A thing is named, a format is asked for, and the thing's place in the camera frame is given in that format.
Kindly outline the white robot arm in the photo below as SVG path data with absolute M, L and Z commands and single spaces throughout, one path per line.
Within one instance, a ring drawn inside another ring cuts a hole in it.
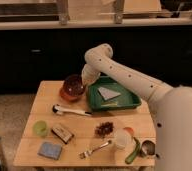
M 147 102 L 156 130 L 155 171 L 192 171 L 192 87 L 169 84 L 115 62 L 104 43 L 85 52 L 82 79 L 101 73 Z

